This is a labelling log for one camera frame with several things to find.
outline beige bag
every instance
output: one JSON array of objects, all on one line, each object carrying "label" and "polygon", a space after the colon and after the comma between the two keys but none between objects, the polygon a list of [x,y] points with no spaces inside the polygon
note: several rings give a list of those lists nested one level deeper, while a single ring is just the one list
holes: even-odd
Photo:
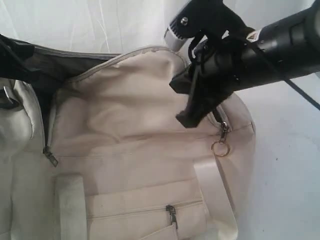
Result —
[{"label": "beige bag", "polygon": [[[210,114],[197,128],[180,125],[175,115],[187,96],[169,82],[185,66],[167,48],[151,47],[68,79],[49,121],[56,168],[41,153],[32,90],[15,81],[16,94],[27,95],[21,111],[32,135],[11,160],[11,237],[235,240],[234,213],[243,210],[252,168],[253,122],[233,94],[217,108],[223,122]],[[225,142],[216,143],[226,131]],[[228,145],[228,155],[215,156],[214,143]]]}]

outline white surface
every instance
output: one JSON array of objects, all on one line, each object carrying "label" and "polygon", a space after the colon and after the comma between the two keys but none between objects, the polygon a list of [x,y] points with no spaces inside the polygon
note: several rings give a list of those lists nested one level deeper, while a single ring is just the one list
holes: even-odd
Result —
[{"label": "white surface", "polygon": [[[0,32],[75,52],[122,53],[163,44],[170,19],[187,0],[2,0]],[[259,29],[312,0],[228,0]],[[316,99],[315,75],[295,80]],[[239,240],[319,239],[320,112],[285,83],[239,92],[255,119],[256,159]]]}]

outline zippered pocket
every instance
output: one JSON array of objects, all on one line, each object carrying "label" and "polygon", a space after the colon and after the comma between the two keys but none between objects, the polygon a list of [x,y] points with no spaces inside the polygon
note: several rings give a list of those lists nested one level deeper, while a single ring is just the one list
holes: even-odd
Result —
[{"label": "zippered pocket", "polygon": [[178,238],[206,231],[196,179],[86,197],[90,239],[135,240],[174,225]]}]

